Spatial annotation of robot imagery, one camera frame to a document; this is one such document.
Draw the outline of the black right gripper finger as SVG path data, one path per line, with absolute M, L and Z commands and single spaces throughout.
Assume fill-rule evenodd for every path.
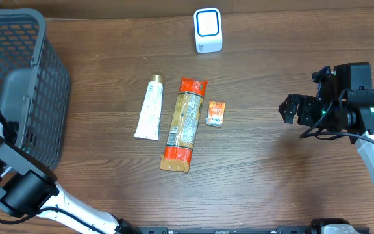
M 298 118 L 297 107 L 288 107 L 284 111 L 284 116 L 283 116 L 284 122 L 286 124 L 293 124 L 295 118 Z
M 279 105 L 280 114 L 296 114 L 298 106 L 302 104 L 304 95 L 289 94 L 287 98 Z

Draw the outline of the small orange sachet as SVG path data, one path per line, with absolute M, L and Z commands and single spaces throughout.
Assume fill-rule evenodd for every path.
M 208 115 L 205 123 L 213 127 L 222 127 L 225 113 L 225 103 L 209 101 Z

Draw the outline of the orange long snack packet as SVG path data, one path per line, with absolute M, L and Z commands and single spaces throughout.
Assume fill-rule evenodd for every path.
M 189 172 L 207 81 L 183 77 L 160 169 Z

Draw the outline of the white tube with gold cap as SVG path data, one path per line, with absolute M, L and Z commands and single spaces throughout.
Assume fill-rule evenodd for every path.
M 147 85 L 135 138 L 159 140 L 163 92 L 163 78 L 157 74 L 152 75 Z

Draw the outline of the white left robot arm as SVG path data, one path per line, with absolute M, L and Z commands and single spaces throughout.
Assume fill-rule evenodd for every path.
M 79 233 L 139 233 L 122 218 L 99 211 L 66 192 L 44 164 L 12 143 L 15 130 L 0 111 L 0 223 L 34 217 L 59 222 Z

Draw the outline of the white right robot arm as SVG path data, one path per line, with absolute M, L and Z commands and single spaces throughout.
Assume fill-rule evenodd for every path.
M 312 73 L 317 94 L 289 94 L 279 105 L 284 123 L 304 125 L 300 138 L 349 137 L 374 187 L 374 88 L 371 65 L 357 62 L 325 66 Z

